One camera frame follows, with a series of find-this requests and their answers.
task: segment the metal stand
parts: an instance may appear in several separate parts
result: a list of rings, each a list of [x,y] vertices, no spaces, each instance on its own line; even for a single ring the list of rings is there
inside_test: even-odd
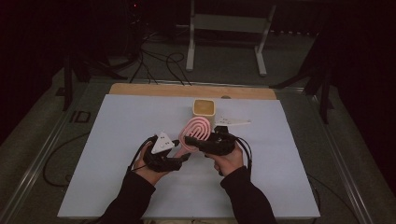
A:
[[[291,77],[290,79],[283,81],[279,84],[269,86],[269,88],[283,89],[306,77],[310,77],[310,79],[306,84],[306,86],[304,87],[305,94],[315,95],[318,92],[320,86],[322,88],[321,96],[320,96],[319,114],[323,119],[323,122],[327,124],[329,123],[329,121],[327,120],[327,109],[330,103],[329,90],[330,90],[330,81],[332,79],[331,67],[326,67],[326,68],[311,67],[307,69],[305,72],[300,72],[297,76]]]
[[[256,54],[257,65],[259,67],[259,75],[265,77],[267,71],[265,69],[264,59],[262,57],[262,49],[267,39],[268,33],[271,27],[271,21],[274,17],[276,6],[271,7],[270,13],[267,18],[247,18],[247,17],[233,17],[233,16],[221,16],[221,15],[206,15],[206,14],[195,14],[194,9],[195,1],[191,0],[191,16],[190,16],[190,44],[189,52],[187,54],[187,65],[186,70],[192,71],[194,66],[194,53],[195,53],[195,41],[194,31],[195,29],[204,30],[218,30],[218,31],[236,31],[236,32],[247,32],[247,33],[258,33],[262,34],[262,41],[259,46],[254,48]]]
[[[127,77],[122,77],[117,73],[111,71],[108,67],[90,58],[83,52],[66,52],[64,56],[64,109],[66,111],[73,101],[73,71],[76,74],[78,81],[89,82],[91,75],[87,69],[87,65],[102,71],[109,77],[118,80],[125,80]]]

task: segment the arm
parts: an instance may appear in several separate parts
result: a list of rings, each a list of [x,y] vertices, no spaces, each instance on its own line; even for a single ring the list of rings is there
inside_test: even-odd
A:
[[[149,206],[155,184],[168,174],[154,172],[144,163],[143,156],[149,145],[142,148],[139,159],[134,163],[135,171],[124,177],[119,195],[108,206],[99,223],[143,223],[140,218]]]
[[[239,224],[276,223],[271,204],[262,191],[250,182],[245,166],[227,175],[220,184],[230,197]]]
[[[230,197],[233,214],[239,224],[276,223],[271,204],[262,191],[250,182],[243,152],[237,144],[233,152],[226,156],[206,156],[215,161],[215,169],[225,176],[220,184]]]
[[[100,223],[141,223],[140,218],[149,206],[155,191],[146,179],[134,172],[128,173],[117,198],[108,206]]]

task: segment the dark background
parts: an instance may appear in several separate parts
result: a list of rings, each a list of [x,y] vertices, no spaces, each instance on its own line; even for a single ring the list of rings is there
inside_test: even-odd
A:
[[[395,9],[391,1],[282,1],[272,25],[276,35],[319,34],[305,65],[332,65],[332,84],[393,192]],[[202,0],[196,10],[260,17],[268,3]],[[141,35],[137,29],[149,27],[175,36],[176,24],[189,24],[189,11],[190,1],[182,0],[2,3],[0,143],[50,87],[66,52],[82,50],[101,61],[109,55],[134,55]]]

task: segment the wire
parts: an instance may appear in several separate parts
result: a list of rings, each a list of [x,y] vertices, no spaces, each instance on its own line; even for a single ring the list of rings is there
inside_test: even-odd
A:
[[[327,186],[326,184],[324,184],[323,182],[321,182],[320,180],[318,180],[317,178],[315,178],[314,176],[312,176],[311,174],[307,173],[307,175],[309,177],[311,177],[312,179],[314,179],[315,181],[317,181],[321,186],[325,187],[327,190],[329,190],[335,197],[337,197],[337,199],[343,203],[346,208],[349,210],[349,212],[352,214],[352,216],[356,219],[356,221],[358,223],[359,219],[356,217],[355,213],[353,212],[353,210],[349,207],[349,205],[347,205],[347,203],[343,200],[343,198],[341,198],[341,196],[339,196],[334,190],[332,190],[329,186]]]
[[[152,38],[153,36],[156,36],[156,35],[160,36],[160,37],[163,37],[163,38],[160,38],[160,39]],[[169,39],[170,39],[170,37],[168,35],[162,35],[159,32],[155,32],[155,33],[153,33],[153,34],[148,36],[148,42],[153,42],[153,43],[162,43],[162,42],[165,42],[165,41],[167,41]]]
[[[145,63],[143,63],[143,54],[142,54],[142,64],[143,64],[143,66],[146,68],[146,71],[147,71],[147,76],[148,76],[148,84],[151,82],[151,79],[153,79],[154,80],[154,82],[155,83],[157,83],[157,85],[158,85],[158,82],[157,82],[157,80],[155,79],[155,77],[150,73],[150,71],[149,71],[149,67],[145,64]]]
[[[124,0],[123,1],[123,3],[124,3],[124,7],[125,7],[125,10],[124,10],[124,16],[125,16],[125,21],[126,21],[126,23],[127,23],[127,26],[128,26],[128,29],[131,29],[131,27],[129,26],[129,20],[131,19],[130,18],[130,15],[129,15],[129,11],[128,11],[128,3],[127,3],[127,1],[126,0]],[[99,23],[99,20],[98,20],[98,18],[97,18],[97,16],[96,16],[96,8],[93,6],[93,1],[91,0],[90,1],[90,8],[91,8],[91,11],[92,11],[92,17],[93,17],[93,19],[95,20],[95,23],[94,23],[94,25],[97,27],[97,29],[99,28],[98,27],[98,23]],[[125,55],[126,54],[126,51],[128,50],[128,48],[130,47],[130,39],[131,39],[131,37],[130,37],[130,33],[129,33],[129,30],[127,30],[127,32],[126,32],[126,37],[125,37],[125,45],[124,45],[124,47],[123,47],[123,50],[122,50],[122,55]],[[106,68],[108,68],[108,69],[111,69],[111,70],[113,70],[113,71],[120,71],[121,69],[125,69],[126,67],[128,67],[129,65],[132,65],[133,63],[135,62],[135,59],[132,59],[132,58],[129,58],[128,59],[128,61],[127,62],[125,62],[125,63],[120,63],[120,64],[115,64],[115,65],[108,65],[108,64],[105,64],[105,63],[101,63],[101,62],[99,62],[101,65],[103,65],[104,67],[106,67]]]
[[[240,147],[242,147],[242,149],[244,149],[245,154],[247,155],[247,171],[249,173],[249,177],[251,177],[251,167],[253,165],[253,154],[251,152],[251,148],[250,145],[248,144],[248,142],[241,138],[241,137],[237,137],[231,133],[219,133],[219,134],[224,134],[227,136],[230,136],[231,138],[234,138],[235,141],[239,144]]]
[[[137,73],[139,72],[140,68],[142,67],[142,65],[143,65],[143,56],[142,56],[142,60],[139,60],[139,61],[140,61],[140,64],[137,67],[136,71],[134,71],[134,74],[132,75],[131,80],[129,80],[129,83],[132,83],[132,81],[136,77]]]
[[[180,52],[174,52],[174,53],[171,53],[171,54],[169,54],[169,55],[164,55],[164,54],[161,54],[161,53],[156,53],[156,52],[148,51],[148,50],[145,50],[145,49],[142,49],[142,52],[143,52],[143,53],[146,53],[148,56],[150,56],[150,57],[152,57],[152,58],[154,58],[154,59],[157,59],[157,60],[159,60],[159,61],[161,61],[161,62],[165,62],[165,63],[166,63],[166,67],[168,68],[168,70],[169,70],[169,72],[171,73],[171,75],[172,75],[173,77],[175,77],[175,78],[184,86],[184,82],[172,71],[172,69],[171,69],[170,66],[169,66],[169,63],[175,63],[175,64],[177,65],[178,69],[180,70],[182,76],[184,77],[184,79],[185,79],[185,80],[189,83],[189,85],[191,86],[191,83],[190,83],[190,81],[187,79],[186,75],[184,74],[183,69],[182,69],[182,68],[180,67],[180,65],[178,64],[178,63],[180,63],[181,61],[184,60],[184,54],[182,54],[182,53],[180,53]],[[174,58],[172,58],[172,56],[174,56],[174,55],[180,55],[181,57],[180,57],[180,59],[175,60]]]
[[[43,178],[44,178],[44,181],[45,181],[47,184],[49,184],[49,185],[51,185],[51,186],[53,186],[53,187],[57,187],[57,188],[64,188],[64,187],[69,186],[69,184],[58,184],[58,183],[51,182],[51,181],[47,178],[47,166],[48,166],[49,161],[50,161],[50,159],[52,158],[52,156],[53,156],[57,151],[59,151],[59,149],[61,149],[61,148],[64,147],[65,145],[67,145],[67,144],[69,144],[69,143],[71,143],[71,142],[73,142],[73,141],[75,141],[75,140],[77,140],[77,139],[79,139],[79,138],[81,138],[81,137],[83,137],[83,136],[85,136],[85,135],[88,135],[89,133],[90,133],[90,132],[81,134],[81,135],[79,135],[79,136],[77,136],[77,137],[74,137],[74,138],[72,138],[72,139],[70,139],[70,140],[68,140],[68,141],[66,141],[66,142],[64,142],[64,143],[62,143],[62,144],[60,144],[60,145],[59,145],[58,147],[56,147],[55,149],[53,149],[53,151],[49,154],[49,157],[47,158],[46,163],[44,164],[44,167],[43,167]],[[67,176],[65,177],[67,182],[70,182],[69,179],[68,179],[69,176],[70,176],[70,175],[67,175]]]
[[[152,137],[150,137],[150,138],[148,138],[148,139],[146,139],[146,141],[144,141],[143,143],[142,143],[142,145],[139,147],[139,149],[136,151],[136,153],[134,154],[134,158],[132,159],[132,161],[131,161],[131,164],[128,166],[128,168],[127,168],[127,170],[126,170],[126,174],[128,174],[129,172],[131,172],[131,171],[133,171],[134,169],[132,169],[132,167],[134,167],[134,162],[136,161],[136,159],[137,159],[137,156],[140,154],[140,151],[143,149],[143,147],[148,143],[148,142],[155,142],[155,140],[158,138],[158,136],[157,135],[154,135],[154,136],[152,136]]]
[[[140,169],[142,169],[142,168],[144,168],[144,167],[146,167],[147,165],[142,165],[142,166],[140,166],[140,167],[137,167],[137,168],[134,168],[133,170],[131,170],[131,171],[136,171],[136,170],[140,170]]]

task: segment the black cable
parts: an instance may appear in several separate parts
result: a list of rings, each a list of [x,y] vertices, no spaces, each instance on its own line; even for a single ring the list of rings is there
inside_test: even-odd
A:
[[[190,81],[187,79],[186,75],[184,75],[184,72],[183,72],[183,70],[181,69],[180,65],[172,58],[172,55],[175,55],[175,54],[180,54],[180,53],[171,53],[171,54],[169,54],[169,55],[166,57],[166,67],[168,68],[169,72],[170,72],[174,77],[177,76],[175,73],[172,72],[172,69],[169,67],[169,59],[172,60],[172,61],[177,65],[178,69],[181,71],[181,75],[184,77],[184,79],[187,80],[187,82],[188,82],[189,85],[191,86]]]
[[[182,68],[180,67],[180,65],[178,64],[179,62],[181,62],[181,61],[184,60],[184,54],[182,54],[182,53],[180,53],[180,52],[174,52],[174,53],[171,53],[171,54],[169,54],[169,55],[164,55],[164,54],[161,54],[161,53],[156,53],[156,52],[148,51],[148,50],[145,50],[145,49],[142,49],[142,51],[143,51],[144,53],[146,53],[147,55],[149,55],[149,56],[151,56],[151,57],[153,57],[153,58],[155,58],[155,59],[157,59],[157,60],[160,60],[161,62],[165,62],[165,63],[166,63],[166,67],[168,68],[168,70],[169,70],[169,72],[171,73],[171,75],[172,75],[173,77],[175,77],[175,78],[184,86],[183,81],[172,71],[172,69],[171,69],[170,66],[169,66],[169,63],[175,63],[175,64],[177,65],[178,69],[180,70],[182,76],[186,79],[186,81],[187,81],[187,82],[189,83],[189,85],[191,86],[191,83],[190,83],[190,81],[187,79],[186,75],[184,74],[183,69],[182,69]],[[174,58],[172,58],[172,56],[174,56],[174,55],[181,55],[181,58],[180,58],[179,60],[175,60]]]
[[[190,27],[187,27],[187,28],[185,28],[184,30],[178,32],[178,33],[176,34],[176,36],[183,35],[184,33],[188,32],[189,30],[190,30]]]
[[[67,145],[67,144],[69,144],[69,143],[71,143],[71,142],[73,142],[73,141],[79,139],[80,137],[83,137],[83,136],[85,136],[85,135],[88,135],[88,134],[89,134],[89,133],[84,133],[84,134],[81,134],[81,135],[79,135],[79,136],[77,136],[77,137],[74,137],[74,138],[72,138],[72,139],[70,139],[70,140],[68,140],[68,141],[66,141],[66,142],[64,142],[64,143],[62,143],[62,144],[60,144],[58,147],[56,147],[55,149],[53,149],[53,150],[51,151],[51,153],[49,154],[49,157],[47,158],[46,163],[44,164],[44,167],[43,167],[43,178],[44,178],[44,181],[45,181],[47,184],[49,184],[49,185],[51,185],[51,186],[53,186],[53,187],[58,187],[58,188],[64,188],[64,187],[69,186],[69,184],[57,184],[57,183],[51,182],[51,181],[47,178],[47,165],[48,165],[48,163],[49,163],[51,157],[55,154],[55,152],[57,152],[59,149],[61,149],[61,148],[64,147],[65,145]]]
[[[164,36],[164,38],[163,39],[151,39],[153,36],[156,36],[156,35]],[[169,39],[170,39],[170,37],[168,35],[162,35],[159,32],[153,33],[153,34],[148,36],[148,42],[153,42],[153,43],[162,43],[162,42],[165,42],[165,41],[167,41]]]
[[[142,65],[143,65],[143,60],[139,60],[139,61],[140,61],[140,64],[139,64],[139,66],[137,67],[136,71],[134,71],[134,74],[132,75],[131,80],[129,80],[129,83],[132,83],[132,81],[133,81],[134,78],[137,76],[137,73],[139,72],[140,68],[141,68]]]
[[[346,208],[349,210],[349,212],[352,214],[352,216],[356,219],[356,221],[358,223],[359,219],[356,217],[355,213],[353,212],[353,210],[349,207],[349,205],[347,205],[347,203],[343,200],[343,198],[341,198],[341,196],[339,196],[334,190],[332,190],[329,186],[327,186],[326,184],[324,184],[323,182],[321,182],[320,180],[318,180],[317,178],[315,178],[314,176],[310,175],[309,173],[307,173],[307,175],[311,178],[313,178],[314,180],[316,180],[321,186],[325,187],[327,190],[329,190],[335,197],[337,197],[338,200],[340,200],[341,203],[343,203]]]
[[[137,167],[137,168],[134,168],[133,170],[131,170],[131,171],[136,171],[136,170],[140,170],[140,169],[142,169],[142,168],[144,168],[144,167],[146,167],[147,165],[142,165],[142,166],[140,166],[140,167]]]
[[[142,64],[143,64],[143,66],[146,68],[146,71],[147,71],[147,76],[148,76],[148,84],[150,84],[151,83],[151,79],[153,79],[154,80],[154,82],[158,85],[158,82],[157,82],[157,80],[155,79],[155,77],[150,73],[150,71],[149,71],[149,67],[145,64],[145,63],[143,63],[143,54],[142,54]]]
[[[251,152],[251,148],[250,148],[250,145],[248,144],[248,142],[245,139],[243,139],[241,137],[237,137],[231,133],[219,133],[219,134],[224,134],[226,136],[234,138],[235,141],[238,143],[238,145],[240,147],[242,147],[242,149],[244,149],[245,154],[247,155],[247,171],[249,173],[249,178],[250,178],[251,177],[251,167],[253,165],[253,154]]]
[[[136,161],[137,156],[140,154],[140,151],[143,149],[143,147],[144,147],[148,142],[154,142],[154,141],[156,140],[156,138],[157,138],[157,135],[154,135],[154,136],[152,136],[152,137],[146,139],[146,141],[144,141],[144,142],[142,143],[142,145],[139,147],[139,149],[138,149],[138,150],[136,151],[136,153],[134,154],[134,158],[132,159],[131,164],[128,166],[128,168],[127,168],[127,170],[126,170],[126,174],[128,174],[128,173],[131,172],[131,171],[133,171],[132,167],[134,167],[134,162]]]

